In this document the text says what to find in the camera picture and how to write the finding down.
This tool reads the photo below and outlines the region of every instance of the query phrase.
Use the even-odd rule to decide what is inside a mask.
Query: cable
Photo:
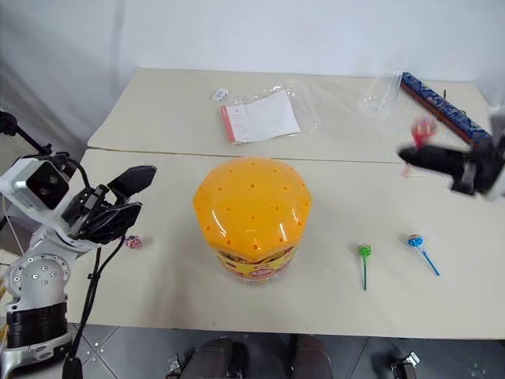
[[[119,242],[118,246],[116,246],[114,251],[102,263],[102,265],[99,265],[100,264],[100,256],[102,253],[102,248],[98,248],[96,250],[95,267],[93,268],[93,273],[90,274],[90,276],[88,277],[90,279],[89,286],[88,286],[88,293],[86,294],[86,299],[84,300],[84,307],[82,309],[82,316],[80,318],[79,329],[77,330],[76,338],[73,340],[72,347],[70,348],[70,352],[69,352],[70,359],[75,358],[75,356],[77,354],[77,349],[79,348],[79,343],[80,343],[80,338],[82,337],[82,332],[84,331],[84,327],[86,326],[86,323],[88,322],[89,315],[92,312],[93,303],[95,302],[95,295],[96,295],[96,290],[98,289],[98,282],[99,282],[100,276],[102,275],[103,270],[105,269],[107,264],[110,262],[110,260],[112,260],[112,258],[114,258],[114,256],[121,249],[124,242],[125,242],[125,236],[123,235],[121,237],[121,241]]]
[[[13,227],[12,223],[10,222],[10,217],[7,215],[6,197],[3,195],[2,195],[2,211],[3,211],[5,218],[7,218],[7,223],[9,224],[10,231],[13,232],[14,238],[16,239],[16,242],[17,242],[17,247],[19,247],[19,250],[21,251],[21,255],[24,255],[23,247],[21,246],[21,243],[19,242],[19,238],[17,237],[16,231],[14,230],[14,227]]]
[[[86,186],[86,188],[91,187],[89,185],[88,174],[86,174],[86,170],[80,165],[80,163],[72,158],[67,158],[67,160],[76,165],[77,170],[79,170],[79,172],[80,172],[80,176],[82,176],[82,181],[84,182],[84,185]]]

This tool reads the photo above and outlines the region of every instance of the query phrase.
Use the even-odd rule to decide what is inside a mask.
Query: gray floor
[[[163,379],[170,356],[184,359],[203,343],[230,336],[247,344],[253,377],[284,378],[290,336],[271,333],[203,332],[89,325],[79,356],[87,379]],[[330,355],[335,379],[392,378],[393,358],[415,351],[417,377],[505,379],[505,347],[486,340],[415,340],[319,336]]]

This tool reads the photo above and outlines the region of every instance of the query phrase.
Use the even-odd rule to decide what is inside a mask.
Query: lollipop stick
[[[366,291],[366,261],[363,260],[363,290]]]
[[[429,257],[428,257],[428,253],[426,253],[424,250],[422,250],[421,252],[422,252],[422,254],[425,256],[426,261],[428,261],[429,265],[430,265],[430,266],[432,266],[432,269],[433,269],[433,271],[435,272],[435,274],[436,274],[437,276],[440,276],[439,270],[437,270],[437,269],[436,269],[436,267],[435,267],[435,265],[433,264],[432,260],[431,260],[431,259],[429,259]]]

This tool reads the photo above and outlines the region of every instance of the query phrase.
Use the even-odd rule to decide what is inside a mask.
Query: blue lollipop
[[[433,264],[432,260],[429,259],[428,253],[426,252],[425,249],[423,249],[423,244],[425,243],[425,239],[422,238],[420,235],[411,235],[409,237],[409,240],[407,241],[409,245],[412,247],[416,248],[419,250],[421,254],[423,254],[423,257],[425,257],[426,261],[429,263],[431,266],[432,270],[435,272],[435,275],[440,276],[439,270],[436,269],[435,265]]]

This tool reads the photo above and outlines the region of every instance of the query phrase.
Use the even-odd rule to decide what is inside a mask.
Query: black cable
[[[84,182],[84,185],[86,186],[86,188],[91,187],[89,185],[88,174],[86,174],[86,170],[80,165],[80,163],[72,158],[67,158],[67,160],[76,165],[77,170],[79,170],[79,172],[80,172],[80,176],[82,176],[82,181]]]
[[[116,246],[114,251],[102,263],[102,265],[99,265],[102,249],[98,248],[96,250],[95,267],[93,268],[93,273],[90,274],[90,276],[88,277],[90,279],[89,286],[88,286],[88,293],[86,294],[86,299],[84,300],[84,307],[82,309],[82,316],[80,318],[79,329],[77,330],[76,338],[73,340],[73,344],[72,344],[72,347],[69,352],[70,358],[74,358],[77,354],[77,349],[79,348],[80,338],[82,337],[84,327],[86,326],[86,323],[88,322],[89,315],[92,312],[93,303],[95,302],[96,290],[98,289],[98,282],[99,282],[100,276],[102,275],[103,270],[105,269],[107,264],[110,262],[110,260],[112,258],[114,258],[114,256],[121,249],[124,242],[125,242],[125,236],[123,235],[121,237],[121,241],[119,242],[118,246]]]

